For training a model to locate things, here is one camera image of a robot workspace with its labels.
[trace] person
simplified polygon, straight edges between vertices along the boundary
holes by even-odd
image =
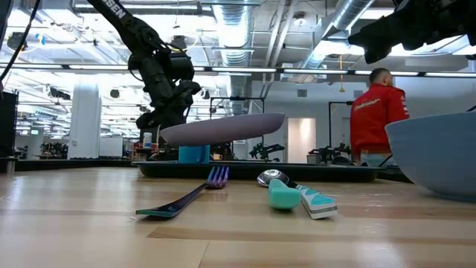
[[[405,92],[393,86],[392,74],[385,68],[373,70],[369,90],[353,102],[350,112],[354,161],[380,165],[391,154],[385,126],[409,117]],[[394,165],[392,160],[387,164]]]

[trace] black tray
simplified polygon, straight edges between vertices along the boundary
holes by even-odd
[[[210,164],[133,162],[145,176],[155,178],[206,179],[212,167],[230,168],[229,179],[255,180],[264,170],[277,169],[297,181],[372,182],[384,170],[378,167],[317,166],[276,162],[219,161]]]

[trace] logo on jacket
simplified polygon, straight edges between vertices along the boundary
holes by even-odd
[[[357,111],[358,109],[365,108],[365,107],[368,107],[368,106],[372,106],[372,105],[374,105],[375,103],[378,103],[379,101],[380,101],[380,99],[376,99],[376,100],[371,100],[371,101],[368,101],[368,102],[364,102],[364,103],[362,103],[362,104],[357,105],[357,106],[354,108],[354,111]]]

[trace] door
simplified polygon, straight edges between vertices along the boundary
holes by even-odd
[[[288,163],[307,163],[307,153],[316,147],[315,118],[288,118]]]

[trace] purple fork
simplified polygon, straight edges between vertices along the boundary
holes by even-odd
[[[191,191],[184,197],[172,203],[157,208],[139,209],[135,213],[139,215],[151,215],[162,218],[173,218],[180,214],[204,189],[223,189],[228,181],[229,167],[212,168],[206,183]]]

